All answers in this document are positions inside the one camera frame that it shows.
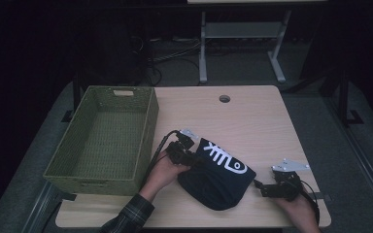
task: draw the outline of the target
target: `drawstring bag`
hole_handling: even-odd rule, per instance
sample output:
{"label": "drawstring bag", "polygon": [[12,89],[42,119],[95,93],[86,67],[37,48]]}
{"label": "drawstring bag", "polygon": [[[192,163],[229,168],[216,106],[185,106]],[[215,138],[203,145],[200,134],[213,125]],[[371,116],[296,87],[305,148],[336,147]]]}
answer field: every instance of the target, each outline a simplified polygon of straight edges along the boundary
{"label": "drawstring bag", "polygon": [[235,207],[256,173],[214,143],[201,138],[196,155],[205,162],[178,176],[181,187],[206,207],[223,211]]}

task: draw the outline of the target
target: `white logo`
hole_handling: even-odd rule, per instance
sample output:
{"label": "white logo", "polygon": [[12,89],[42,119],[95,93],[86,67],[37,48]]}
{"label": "white logo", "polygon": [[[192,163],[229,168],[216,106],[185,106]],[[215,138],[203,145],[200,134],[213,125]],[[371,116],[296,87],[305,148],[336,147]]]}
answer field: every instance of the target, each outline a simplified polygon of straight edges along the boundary
{"label": "white logo", "polygon": [[[224,165],[224,168],[226,170],[229,170],[236,174],[244,174],[247,172],[247,165],[241,163],[239,160],[229,155],[227,152],[222,150],[220,147],[213,145],[211,142],[208,142],[208,143],[209,143],[209,146],[205,147],[204,150],[212,150],[210,152],[210,156],[213,156],[215,154],[213,161],[217,161],[217,159],[220,158],[217,163],[218,165],[221,165],[223,161],[226,159],[225,165]],[[233,168],[229,165],[232,159],[234,160],[234,162],[232,162],[234,166]]]}

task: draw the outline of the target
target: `basket handle hole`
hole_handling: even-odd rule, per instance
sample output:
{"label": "basket handle hole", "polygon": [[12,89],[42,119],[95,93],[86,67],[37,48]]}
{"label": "basket handle hole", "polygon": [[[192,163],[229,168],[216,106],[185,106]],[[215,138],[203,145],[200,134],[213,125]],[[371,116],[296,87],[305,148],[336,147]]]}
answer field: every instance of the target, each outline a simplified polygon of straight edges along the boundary
{"label": "basket handle hole", "polygon": [[97,187],[104,187],[106,183],[92,183],[92,182],[81,182],[81,186],[97,186]]}
{"label": "basket handle hole", "polygon": [[114,90],[115,96],[134,96],[132,90]]}

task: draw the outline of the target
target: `flannel shirt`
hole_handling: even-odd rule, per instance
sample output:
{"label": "flannel shirt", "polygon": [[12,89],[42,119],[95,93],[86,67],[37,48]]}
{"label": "flannel shirt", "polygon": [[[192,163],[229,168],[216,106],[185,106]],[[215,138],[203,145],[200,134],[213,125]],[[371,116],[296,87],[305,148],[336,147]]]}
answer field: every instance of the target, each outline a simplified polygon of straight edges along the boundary
{"label": "flannel shirt", "polygon": [[154,210],[151,202],[135,194],[119,215],[105,223],[99,233],[132,233],[142,229]]}

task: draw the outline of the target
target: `wooden table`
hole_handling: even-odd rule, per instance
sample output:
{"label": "wooden table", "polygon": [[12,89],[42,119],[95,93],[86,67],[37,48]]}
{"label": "wooden table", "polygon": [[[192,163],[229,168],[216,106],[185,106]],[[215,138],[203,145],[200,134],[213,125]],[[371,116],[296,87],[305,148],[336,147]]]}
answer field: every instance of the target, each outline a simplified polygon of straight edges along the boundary
{"label": "wooden table", "polygon": [[[308,163],[275,86],[157,87],[155,90],[159,116],[153,151],[171,130],[189,128],[249,165],[257,172],[256,179],[265,184],[275,183],[271,166],[284,158]],[[229,96],[230,101],[222,103],[221,95]],[[311,171],[297,173],[301,180],[319,191]],[[79,194],[75,201],[63,201],[56,224],[59,227],[99,227],[115,217],[130,198]],[[253,184],[241,202],[226,211],[208,209],[177,182],[162,189],[153,204],[155,211],[145,227],[291,226],[282,210],[269,198],[262,197]],[[328,210],[323,200],[319,200],[319,205],[321,226],[327,226],[331,222]]]}

